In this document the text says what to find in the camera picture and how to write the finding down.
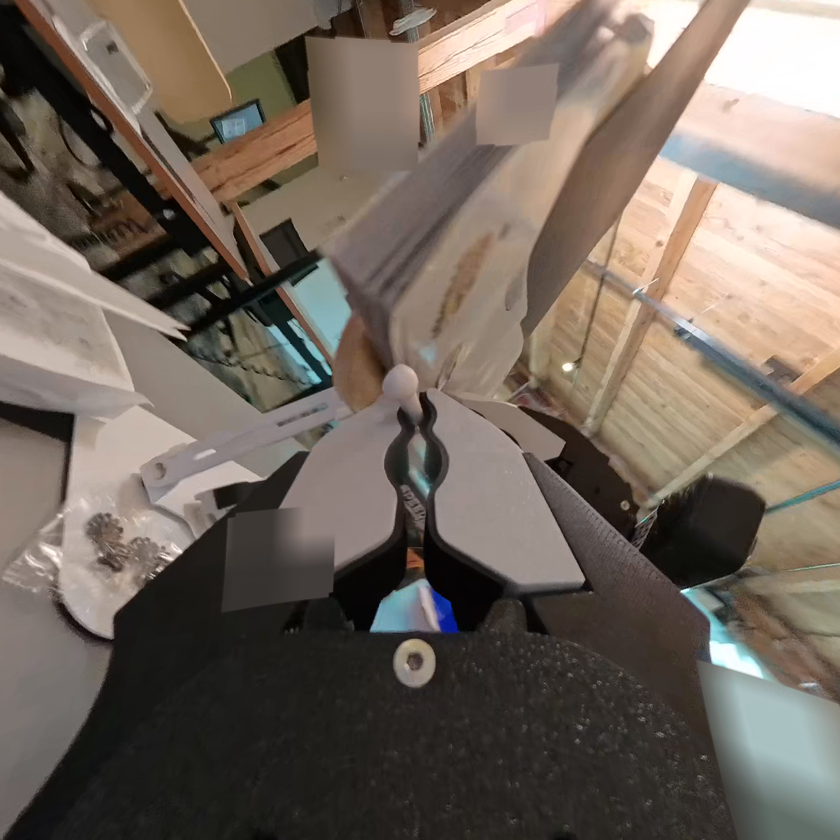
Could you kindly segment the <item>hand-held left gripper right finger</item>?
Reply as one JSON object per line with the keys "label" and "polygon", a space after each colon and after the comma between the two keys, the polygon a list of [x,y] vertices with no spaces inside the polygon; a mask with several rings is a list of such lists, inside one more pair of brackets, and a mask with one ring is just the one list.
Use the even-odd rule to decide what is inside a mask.
{"label": "hand-held left gripper right finger", "polygon": [[585,584],[525,453],[498,426],[432,389],[422,396],[427,453],[425,572],[455,614],[487,614],[504,597],[577,592]]}

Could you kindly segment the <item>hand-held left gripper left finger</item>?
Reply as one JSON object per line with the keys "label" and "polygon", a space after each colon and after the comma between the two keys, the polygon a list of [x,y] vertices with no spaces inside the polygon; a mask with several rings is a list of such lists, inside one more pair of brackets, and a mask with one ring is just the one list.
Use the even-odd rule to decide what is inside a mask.
{"label": "hand-held left gripper left finger", "polygon": [[351,621],[372,621],[406,573],[406,510],[389,468],[411,429],[382,396],[318,442],[281,509],[298,513],[301,537],[332,541],[332,596]]}

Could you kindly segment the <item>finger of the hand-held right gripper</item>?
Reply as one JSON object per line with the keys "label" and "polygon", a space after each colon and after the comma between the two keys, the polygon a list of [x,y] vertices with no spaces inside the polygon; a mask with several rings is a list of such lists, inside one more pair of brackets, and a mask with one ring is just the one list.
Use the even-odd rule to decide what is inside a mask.
{"label": "finger of the hand-held right gripper", "polygon": [[537,456],[544,462],[561,456],[565,441],[546,426],[532,418],[519,406],[468,398],[467,407],[494,424],[520,447],[522,452]]}

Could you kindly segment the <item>white page holder pin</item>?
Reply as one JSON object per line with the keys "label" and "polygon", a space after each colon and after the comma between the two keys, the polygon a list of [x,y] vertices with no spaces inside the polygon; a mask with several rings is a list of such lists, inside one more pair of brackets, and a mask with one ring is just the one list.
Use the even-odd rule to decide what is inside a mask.
{"label": "white page holder pin", "polygon": [[419,395],[419,382],[415,371],[406,364],[397,364],[382,382],[382,395],[396,406],[407,419],[419,427],[424,420],[424,408]]}

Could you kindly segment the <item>lego instruction booklet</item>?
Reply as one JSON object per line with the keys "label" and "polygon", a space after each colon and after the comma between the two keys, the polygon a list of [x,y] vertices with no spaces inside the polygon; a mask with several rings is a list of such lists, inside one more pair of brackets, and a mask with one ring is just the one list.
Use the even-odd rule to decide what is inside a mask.
{"label": "lego instruction booklet", "polygon": [[580,2],[324,247],[385,368],[492,396],[518,359],[529,260],[583,148],[644,74],[655,24]]}

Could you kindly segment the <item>round wooden book stand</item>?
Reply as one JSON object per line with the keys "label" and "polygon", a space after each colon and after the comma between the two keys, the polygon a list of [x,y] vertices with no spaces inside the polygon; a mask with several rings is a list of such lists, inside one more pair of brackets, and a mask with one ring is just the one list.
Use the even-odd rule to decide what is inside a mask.
{"label": "round wooden book stand", "polygon": [[343,328],[332,365],[332,381],[352,414],[373,406],[382,397],[387,373],[362,317],[352,314]]}

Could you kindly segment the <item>plastic bag of metal parts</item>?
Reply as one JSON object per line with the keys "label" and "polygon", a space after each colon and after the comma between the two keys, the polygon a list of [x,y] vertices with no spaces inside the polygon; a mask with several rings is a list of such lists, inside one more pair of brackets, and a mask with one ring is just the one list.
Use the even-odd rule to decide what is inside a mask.
{"label": "plastic bag of metal parts", "polygon": [[2,582],[56,596],[63,573],[142,587],[194,541],[183,520],[152,508],[76,502],[56,510],[12,551]]}

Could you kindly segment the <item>black board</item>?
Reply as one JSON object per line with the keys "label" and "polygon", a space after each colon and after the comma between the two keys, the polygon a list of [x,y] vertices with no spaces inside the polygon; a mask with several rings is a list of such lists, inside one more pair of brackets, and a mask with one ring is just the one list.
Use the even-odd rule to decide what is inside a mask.
{"label": "black board", "polygon": [[586,142],[528,263],[528,337],[614,225],[748,1],[702,3],[682,34]]}

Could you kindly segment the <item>white paper sheets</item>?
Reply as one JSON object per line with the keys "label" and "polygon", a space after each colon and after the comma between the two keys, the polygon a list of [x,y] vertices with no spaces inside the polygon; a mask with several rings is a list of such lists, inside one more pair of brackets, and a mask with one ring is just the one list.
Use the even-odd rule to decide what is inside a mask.
{"label": "white paper sheets", "polygon": [[107,312],[185,337],[184,324],[93,271],[2,195],[2,402],[93,418],[146,404],[134,390]]}

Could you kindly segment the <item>wooden edged table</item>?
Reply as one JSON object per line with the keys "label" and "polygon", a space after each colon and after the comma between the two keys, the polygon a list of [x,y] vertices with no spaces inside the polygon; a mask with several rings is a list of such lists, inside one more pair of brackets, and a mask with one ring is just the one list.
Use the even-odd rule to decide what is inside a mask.
{"label": "wooden edged table", "polygon": [[74,52],[69,37],[47,14],[47,2],[13,2],[15,20],[2,32],[7,50],[24,62],[31,79],[57,114],[65,119],[107,170],[133,195],[174,245],[186,253],[213,249],[223,272],[233,272],[248,287],[276,294],[297,320],[326,365],[333,364],[328,346],[294,298],[292,281],[318,267],[319,255],[307,252],[279,268],[242,209],[228,207],[232,222],[223,220],[223,206],[212,197],[160,121],[133,123],[129,111]]}

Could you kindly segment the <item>wooden beam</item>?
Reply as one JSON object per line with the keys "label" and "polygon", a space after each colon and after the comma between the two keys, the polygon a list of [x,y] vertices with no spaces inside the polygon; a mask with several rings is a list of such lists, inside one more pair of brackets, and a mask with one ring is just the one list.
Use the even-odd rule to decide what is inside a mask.
{"label": "wooden beam", "polygon": [[[540,35],[548,21],[547,6],[540,1],[488,2],[422,38],[417,47],[420,94]],[[305,101],[198,157],[192,168],[211,194],[226,203],[316,151],[310,103]]]}

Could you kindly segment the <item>small framed picture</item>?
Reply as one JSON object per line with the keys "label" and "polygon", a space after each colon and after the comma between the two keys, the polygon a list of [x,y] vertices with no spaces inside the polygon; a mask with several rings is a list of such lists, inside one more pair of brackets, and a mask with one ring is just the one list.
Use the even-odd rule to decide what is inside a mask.
{"label": "small framed picture", "polygon": [[215,117],[209,123],[221,144],[231,143],[266,123],[266,116],[259,99],[248,100]]}

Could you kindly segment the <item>beige board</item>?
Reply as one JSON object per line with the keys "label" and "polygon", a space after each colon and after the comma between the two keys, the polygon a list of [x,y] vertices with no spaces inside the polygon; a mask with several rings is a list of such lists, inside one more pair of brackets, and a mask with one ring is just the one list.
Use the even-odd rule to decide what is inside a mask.
{"label": "beige board", "polygon": [[221,68],[182,1],[90,1],[113,25],[153,88],[154,108],[176,123],[233,106]]}

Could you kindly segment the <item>clear acrylic holder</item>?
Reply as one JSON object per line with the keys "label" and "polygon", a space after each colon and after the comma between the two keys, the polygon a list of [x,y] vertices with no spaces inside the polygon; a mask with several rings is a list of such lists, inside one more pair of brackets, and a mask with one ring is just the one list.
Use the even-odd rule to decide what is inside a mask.
{"label": "clear acrylic holder", "polygon": [[83,59],[98,84],[132,121],[137,121],[154,92],[151,79],[108,21],[98,20],[78,36]]}

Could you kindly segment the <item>metal rail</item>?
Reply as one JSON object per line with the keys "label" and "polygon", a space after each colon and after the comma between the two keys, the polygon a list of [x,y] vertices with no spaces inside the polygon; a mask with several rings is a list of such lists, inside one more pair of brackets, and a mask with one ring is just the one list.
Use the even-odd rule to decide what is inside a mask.
{"label": "metal rail", "polygon": [[675,327],[677,338],[681,342],[716,366],[720,373],[740,384],[765,403],[772,405],[782,415],[809,429],[815,435],[833,442],[834,446],[838,446],[838,421],[814,406],[803,395],[794,394],[792,385],[781,385],[772,380],[759,368],[737,356],[724,344],[699,329],[693,322],[681,318],[673,309],[653,299],[641,288],[632,288],[609,269],[597,266],[590,260],[586,260],[581,267],[599,280],[606,280],[635,301],[652,309],[660,318]]}

